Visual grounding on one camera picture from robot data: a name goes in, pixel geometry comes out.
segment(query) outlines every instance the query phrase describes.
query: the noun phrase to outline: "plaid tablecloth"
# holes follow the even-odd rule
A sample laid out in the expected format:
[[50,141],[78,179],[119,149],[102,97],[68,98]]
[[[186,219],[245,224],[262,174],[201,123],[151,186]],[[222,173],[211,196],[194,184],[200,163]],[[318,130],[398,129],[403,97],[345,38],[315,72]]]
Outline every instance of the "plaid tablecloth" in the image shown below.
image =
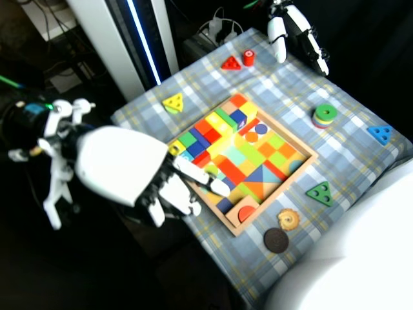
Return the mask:
[[[253,67],[240,71],[220,69],[230,55],[241,62],[241,55],[248,48],[256,53]],[[184,96],[184,111],[169,114],[161,101],[178,92]],[[237,238],[206,206],[197,218],[185,218],[247,305],[255,307],[259,297],[383,171],[395,161],[413,156],[413,146],[396,131],[390,143],[382,146],[367,132],[369,126],[386,125],[382,119],[294,57],[277,64],[266,36],[254,29],[125,105],[112,120],[119,126],[168,142],[236,92],[252,98],[319,153],[315,164]],[[330,103],[339,113],[327,130],[317,129],[311,123],[312,111],[322,103]],[[305,195],[325,180],[330,183],[334,199],[330,208]],[[287,251],[274,254],[264,246],[263,235],[267,229],[279,227],[276,216],[284,208],[296,210],[301,222],[297,229],[287,233]]]

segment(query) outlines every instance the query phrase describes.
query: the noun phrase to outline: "blue triangle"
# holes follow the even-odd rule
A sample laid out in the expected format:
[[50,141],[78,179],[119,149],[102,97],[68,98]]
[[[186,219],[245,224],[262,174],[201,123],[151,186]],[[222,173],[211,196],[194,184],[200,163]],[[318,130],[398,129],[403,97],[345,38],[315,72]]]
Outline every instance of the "blue triangle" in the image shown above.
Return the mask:
[[263,181],[263,166],[259,166],[256,170],[250,174],[245,182],[262,182]]
[[382,145],[386,145],[390,141],[392,129],[391,126],[373,126],[369,127],[367,131]]
[[263,182],[264,183],[281,183],[281,179],[271,172],[266,166],[263,167]]

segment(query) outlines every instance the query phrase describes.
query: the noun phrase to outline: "white robot shell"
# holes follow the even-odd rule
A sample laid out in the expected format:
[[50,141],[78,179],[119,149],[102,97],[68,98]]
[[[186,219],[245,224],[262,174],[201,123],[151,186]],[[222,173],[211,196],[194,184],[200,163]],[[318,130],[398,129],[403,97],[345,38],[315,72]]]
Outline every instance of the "white robot shell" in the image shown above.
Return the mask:
[[105,126],[79,140],[75,173],[97,194],[134,207],[167,152],[168,146],[151,136]]

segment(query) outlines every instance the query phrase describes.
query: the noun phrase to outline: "checkered fabric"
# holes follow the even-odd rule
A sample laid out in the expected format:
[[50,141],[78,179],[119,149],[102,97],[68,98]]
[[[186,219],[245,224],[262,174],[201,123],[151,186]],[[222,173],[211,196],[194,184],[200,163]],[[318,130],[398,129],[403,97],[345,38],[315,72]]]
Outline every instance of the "checkered fabric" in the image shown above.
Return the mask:
[[[241,62],[244,50],[256,53],[253,67],[222,70],[231,55]],[[169,114],[162,100],[182,92],[184,111]],[[319,153],[319,158],[293,185],[263,212],[239,237],[205,206],[197,218],[185,218],[207,253],[226,274],[249,307],[296,262],[308,248],[397,160],[413,156],[412,144],[393,130],[385,147],[368,132],[369,126],[386,125],[329,80],[318,76],[292,56],[276,63],[267,38],[250,29],[186,69],[136,98],[112,117],[115,124],[145,132],[168,142],[236,92],[252,98],[276,120]],[[337,108],[338,116],[326,130],[311,122],[314,109],[323,103]],[[332,207],[305,192],[328,181]],[[296,210],[300,226],[288,232],[290,245],[274,254],[263,243],[265,231],[279,227],[277,214]]]

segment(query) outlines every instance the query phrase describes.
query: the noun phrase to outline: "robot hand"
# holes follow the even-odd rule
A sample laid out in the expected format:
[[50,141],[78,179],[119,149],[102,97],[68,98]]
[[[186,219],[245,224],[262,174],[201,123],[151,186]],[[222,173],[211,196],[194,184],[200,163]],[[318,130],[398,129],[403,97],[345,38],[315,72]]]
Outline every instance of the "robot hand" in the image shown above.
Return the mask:
[[288,33],[299,41],[316,72],[323,76],[328,75],[326,63],[328,54],[319,47],[314,37],[314,29],[305,16],[292,4],[292,1],[274,0],[270,6],[269,18],[268,39],[274,49],[277,62],[283,63],[287,58],[285,21]]
[[[79,130],[82,115],[89,113],[91,107],[85,99],[76,100],[73,106],[67,101],[55,101],[44,137],[38,140],[52,158],[50,192],[44,208],[54,229],[61,227],[56,202],[63,197],[72,203],[67,187],[73,177],[70,161],[83,185],[125,205],[128,217],[152,222],[156,227],[167,216],[197,216],[201,212],[196,196],[182,179],[222,196],[230,194],[227,184],[188,160],[171,155],[168,145],[146,134],[114,126]],[[72,122],[60,126],[62,119],[70,115]]]

